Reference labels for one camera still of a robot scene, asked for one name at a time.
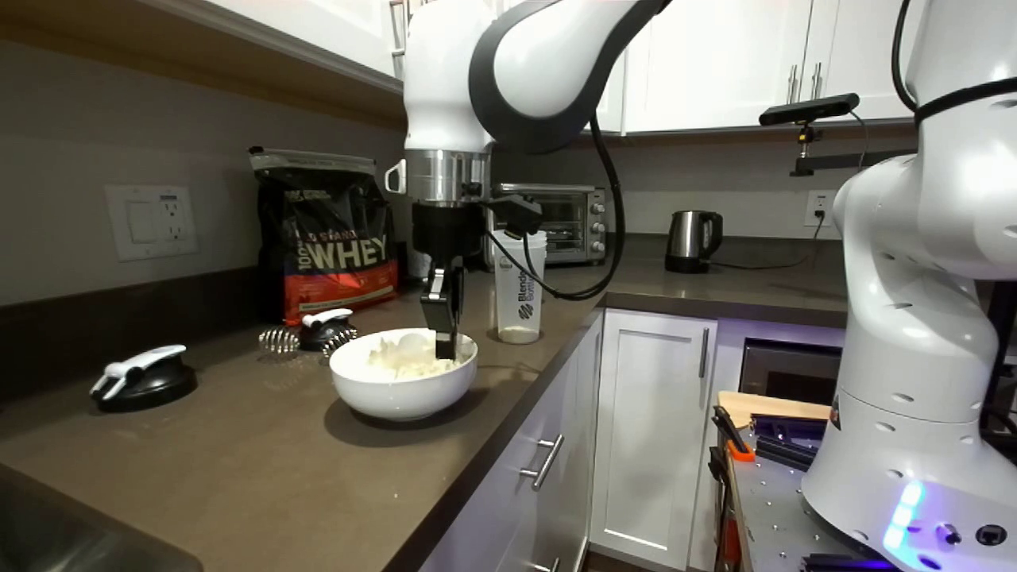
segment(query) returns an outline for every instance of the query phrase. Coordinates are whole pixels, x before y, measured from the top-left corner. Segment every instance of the dark countertop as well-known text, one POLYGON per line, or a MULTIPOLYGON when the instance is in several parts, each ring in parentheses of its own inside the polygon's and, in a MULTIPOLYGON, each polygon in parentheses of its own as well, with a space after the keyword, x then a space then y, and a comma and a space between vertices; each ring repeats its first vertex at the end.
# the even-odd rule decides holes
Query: dark countertop
MULTIPOLYGON (((665 272, 665 241, 632 241, 601 305, 842 323, 836 246, 727 241, 718 260, 770 269, 665 272)), ((598 272, 550 269, 550 282, 575 290, 598 272)), ((480 343, 477 385, 421 427, 350 414, 317 356, 265 358, 252 327, 192 345, 188 362, 199 387, 158 410, 99 417, 82 398, 91 379, 8 404, 0 465, 192 553, 205 570, 382 570, 418 522, 437 529, 433 515, 445 515, 448 524, 448 491, 477 485, 490 450, 598 308, 546 303, 541 343, 508 345, 485 334, 485 282, 480 272, 468 280, 461 323, 480 343)), ((417 295, 355 314, 358 331, 404 323, 418 323, 417 295)))

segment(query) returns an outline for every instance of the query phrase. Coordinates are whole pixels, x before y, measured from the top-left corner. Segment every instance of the electric kettle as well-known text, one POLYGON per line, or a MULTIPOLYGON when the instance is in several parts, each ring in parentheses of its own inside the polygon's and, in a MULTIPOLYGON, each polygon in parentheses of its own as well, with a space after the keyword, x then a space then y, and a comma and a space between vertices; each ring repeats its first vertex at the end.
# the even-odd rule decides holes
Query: electric kettle
POLYGON ((668 232, 665 267, 671 272, 705 272, 708 256, 723 241, 723 217, 708 209, 677 209, 668 232))

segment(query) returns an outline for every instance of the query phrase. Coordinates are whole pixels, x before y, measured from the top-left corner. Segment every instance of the electrical outlet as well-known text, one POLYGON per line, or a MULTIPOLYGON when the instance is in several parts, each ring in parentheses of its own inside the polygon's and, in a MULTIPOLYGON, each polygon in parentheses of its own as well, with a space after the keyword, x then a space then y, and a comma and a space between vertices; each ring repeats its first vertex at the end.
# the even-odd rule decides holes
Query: electrical outlet
POLYGON ((181 184, 111 184, 108 217, 122 260, 198 251, 189 191, 181 184))
POLYGON ((804 225, 826 225, 830 217, 833 217, 833 196, 836 191, 810 191, 807 201, 804 201, 804 225))

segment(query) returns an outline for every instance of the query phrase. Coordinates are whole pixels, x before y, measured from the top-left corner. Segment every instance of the sink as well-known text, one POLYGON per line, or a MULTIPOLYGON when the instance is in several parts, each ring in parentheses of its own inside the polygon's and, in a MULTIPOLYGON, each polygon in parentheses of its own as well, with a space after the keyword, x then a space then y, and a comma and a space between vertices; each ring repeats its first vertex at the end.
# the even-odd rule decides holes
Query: sink
POLYGON ((199 572, 189 553, 8 468, 0 468, 0 531, 0 572, 199 572))

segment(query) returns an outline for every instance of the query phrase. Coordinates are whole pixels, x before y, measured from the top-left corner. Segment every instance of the white bowl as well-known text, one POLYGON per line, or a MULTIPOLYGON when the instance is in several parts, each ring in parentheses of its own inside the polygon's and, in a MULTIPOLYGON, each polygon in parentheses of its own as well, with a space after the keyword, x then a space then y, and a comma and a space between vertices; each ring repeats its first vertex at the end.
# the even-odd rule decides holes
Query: white bowl
POLYGON ((436 331, 399 327, 344 343, 331 353, 331 380, 345 408, 411 422, 461 401, 477 379, 477 343, 456 334, 456 356, 436 358, 436 331))

